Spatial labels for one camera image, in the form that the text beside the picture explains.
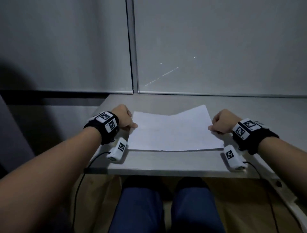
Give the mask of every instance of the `pants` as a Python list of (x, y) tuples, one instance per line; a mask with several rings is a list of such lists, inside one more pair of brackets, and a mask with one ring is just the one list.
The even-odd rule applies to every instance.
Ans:
[[(165, 232), (161, 185), (156, 177), (131, 176), (123, 184), (109, 233)], [(177, 184), (171, 232), (225, 232), (214, 197), (199, 177)]]

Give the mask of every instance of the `wrist-worn marker band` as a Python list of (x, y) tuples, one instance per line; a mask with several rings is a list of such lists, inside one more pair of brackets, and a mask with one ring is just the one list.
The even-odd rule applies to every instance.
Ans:
[(264, 124), (248, 118), (239, 121), (232, 132), (232, 138), (239, 145), (239, 150), (247, 150), (251, 155), (258, 152), (260, 142), (266, 137), (279, 138)]
[(101, 112), (96, 116), (88, 119), (86, 127), (94, 127), (101, 134), (101, 145), (108, 144), (114, 141), (114, 137), (119, 132), (119, 119), (111, 112)]

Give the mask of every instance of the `white table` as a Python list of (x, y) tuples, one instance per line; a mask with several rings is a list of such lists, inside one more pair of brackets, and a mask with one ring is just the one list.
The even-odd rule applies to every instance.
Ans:
[[(241, 118), (251, 118), (265, 123), (281, 139), (307, 150), (307, 99), (263, 98), (263, 97), (220, 97), (180, 95), (109, 95), (96, 110), (110, 111), (118, 104), (125, 104), (134, 111), (173, 115), (205, 104), (210, 117), (227, 108)], [(118, 136), (128, 139), (128, 134)], [(229, 135), (224, 136), (225, 145), (234, 143)], [(87, 172), (95, 174), (155, 175), (155, 176), (201, 176), (259, 178), (252, 167), (245, 172), (230, 172), (224, 162), (222, 150), (188, 152), (127, 151), (120, 163), (110, 163), (101, 156)], [(267, 178), (278, 178), (271, 168), (259, 157), (245, 154), (247, 161), (254, 164)]]

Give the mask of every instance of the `person's left hand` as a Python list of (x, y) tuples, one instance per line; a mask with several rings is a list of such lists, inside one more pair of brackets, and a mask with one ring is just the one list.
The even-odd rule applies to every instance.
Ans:
[(118, 105), (112, 111), (119, 119), (119, 127), (123, 130), (129, 131), (130, 128), (137, 128), (138, 125), (132, 121), (132, 114), (124, 104)]

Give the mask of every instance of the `brown floor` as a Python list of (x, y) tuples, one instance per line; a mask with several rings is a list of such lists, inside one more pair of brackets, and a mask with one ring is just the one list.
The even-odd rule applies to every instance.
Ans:
[[(171, 192), (180, 179), (180, 177), (162, 177), (162, 181)], [(276, 232), (261, 180), (228, 178), (204, 178), (204, 180), (215, 196), (216, 206), (226, 232)], [(75, 184), (72, 197), (78, 183), (79, 180)], [(301, 232), (297, 221), (275, 190), (269, 185), (266, 185), (266, 188), (273, 203), (279, 232)], [(77, 199), (75, 232), (107, 232), (120, 192), (119, 176), (86, 175)], [(171, 226), (171, 204), (171, 201), (164, 202), (167, 229)]]

